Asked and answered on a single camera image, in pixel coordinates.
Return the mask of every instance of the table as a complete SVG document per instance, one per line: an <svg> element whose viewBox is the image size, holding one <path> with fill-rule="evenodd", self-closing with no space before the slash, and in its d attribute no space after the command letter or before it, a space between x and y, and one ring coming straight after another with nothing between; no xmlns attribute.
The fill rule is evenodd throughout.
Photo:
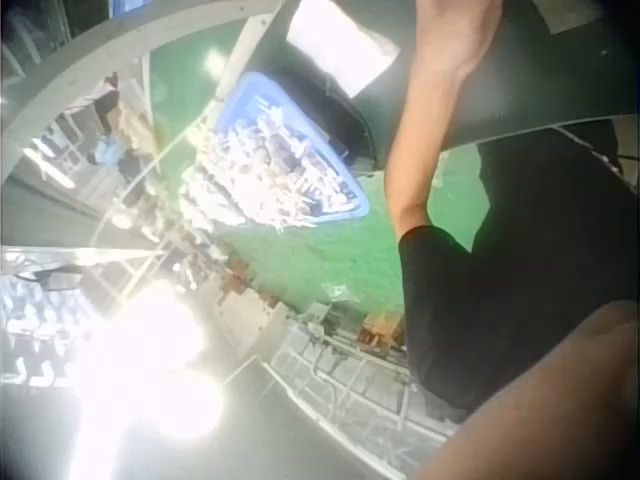
<svg viewBox="0 0 640 480"><path fill-rule="evenodd" d="M371 128L384 167L415 50L414 0L337 0L359 24L398 45L394 64L353 99ZM286 41L299 1L289 0L256 49L249 69L283 67L317 75ZM551 35L530 0L505 1L495 42L461 94L446 147L550 125L636 113L633 53L607 19Z"/></svg>

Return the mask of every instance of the worker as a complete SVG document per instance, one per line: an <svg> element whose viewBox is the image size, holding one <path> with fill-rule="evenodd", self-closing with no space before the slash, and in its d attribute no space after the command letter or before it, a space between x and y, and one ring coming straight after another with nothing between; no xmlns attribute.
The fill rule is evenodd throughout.
<svg viewBox="0 0 640 480"><path fill-rule="evenodd" d="M490 207L470 252L431 222L447 127L501 16L501 0L417 0L417 50L385 174L409 364L462 418L592 312L638 297L638 198L616 171L606 124L481 145Z"/></svg>
<svg viewBox="0 0 640 480"><path fill-rule="evenodd" d="M638 304L599 309L483 405L425 480L640 478Z"/></svg>

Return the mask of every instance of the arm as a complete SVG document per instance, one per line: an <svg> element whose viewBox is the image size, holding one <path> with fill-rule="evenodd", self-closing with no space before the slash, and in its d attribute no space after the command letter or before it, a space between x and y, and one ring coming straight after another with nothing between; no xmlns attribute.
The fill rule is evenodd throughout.
<svg viewBox="0 0 640 480"><path fill-rule="evenodd" d="M592 478L633 442L637 304L608 305L476 412L429 480Z"/></svg>
<svg viewBox="0 0 640 480"><path fill-rule="evenodd" d="M417 0L417 51L385 174L398 240L427 225L427 201L460 87L486 53L502 0Z"/></svg>

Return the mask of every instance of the blue plastic bin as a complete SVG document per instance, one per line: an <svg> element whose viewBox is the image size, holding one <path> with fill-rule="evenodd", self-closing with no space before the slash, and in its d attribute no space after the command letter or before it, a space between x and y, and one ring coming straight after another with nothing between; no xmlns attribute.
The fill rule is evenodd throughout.
<svg viewBox="0 0 640 480"><path fill-rule="evenodd" d="M215 133L227 135L238 120L256 123L258 116L264 113L258 98L269 106L282 107L284 124L301 133L311 142L311 147L318 157L324 161L327 167L333 169L344 179L351 192L348 198L354 204L352 210L312 217L311 222L326 223L366 216L370 209L367 196L351 172L342 163L338 154L323 138L324 134L320 133L320 129L315 123L300 110L278 84L261 73L249 72L243 75L225 103L215 127Z"/></svg>

